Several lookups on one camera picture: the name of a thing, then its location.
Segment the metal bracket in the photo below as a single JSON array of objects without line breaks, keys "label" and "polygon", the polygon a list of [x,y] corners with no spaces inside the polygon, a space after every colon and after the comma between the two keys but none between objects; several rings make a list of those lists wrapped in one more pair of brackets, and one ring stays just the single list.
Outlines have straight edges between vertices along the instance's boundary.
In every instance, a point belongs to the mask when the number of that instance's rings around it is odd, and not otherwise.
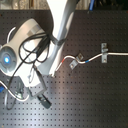
[{"label": "metal bracket", "polygon": [[107,63],[107,55],[108,55],[107,51],[108,51],[107,43],[102,43],[101,44],[101,52],[102,52],[101,61],[102,61],[102,63]]},{"label": "metal bracket", "polygon": [[78,65],[78,61],[81,61],[83,59],[83,55],[81,53],[78,54],[78,56],[76,57],[76,60],[73,60],[71,63],[70,63],[70,68],[73,70],[77,65]]}]

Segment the blue light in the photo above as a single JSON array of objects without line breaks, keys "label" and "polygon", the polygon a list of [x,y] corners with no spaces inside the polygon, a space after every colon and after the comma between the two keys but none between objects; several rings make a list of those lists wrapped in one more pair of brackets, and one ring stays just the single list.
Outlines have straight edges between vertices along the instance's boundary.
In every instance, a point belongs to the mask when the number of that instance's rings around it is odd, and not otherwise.
[{"label": "blue light", "polygon": [[5,62],[5,63],[9,63],[9,62],[10,62],[10,58],[9,58],[9,57],[5,57],[5,58],[4,58],[4,62]]}]

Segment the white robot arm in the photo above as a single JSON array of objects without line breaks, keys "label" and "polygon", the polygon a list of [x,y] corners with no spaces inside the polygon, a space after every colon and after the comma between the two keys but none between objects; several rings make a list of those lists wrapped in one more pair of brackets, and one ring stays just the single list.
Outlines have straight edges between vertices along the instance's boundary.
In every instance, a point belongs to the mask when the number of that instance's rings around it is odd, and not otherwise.
[{"label": "white robot arm", "polygon": [[[60,62],[65,38],[68,34],[78,1],[79,0],[47,0],[54,21],[52,35],[44,34],[44,30],[34,19],[25,21],[18,28],[12,40],[3,45],[0,50],[1,71],[8,76],[19,76],[27,88],[37,86],[40,82],[44,84],[43,79],[39,77],[41,74],[54,76],[56,68]],[[49,45],[45,45],[45,49],[42,48],[42,51],[41,47],[44,47],[44,45],[42,46],[41,43],[45,44],[42,41],[42,38],[34,39],[39,36],[46,37],[47,39],[44,39],[46,41],[45,43],[49,43]],[[45,59],[43,62],[33,61],[37,59],[37,56],[34,53],[36,50],[33,51],[33,49],[37,47],[40,50],[38,59]],[[28,77],[33,65],[36,67],[36,73],[34,80],[29,82]]]}]

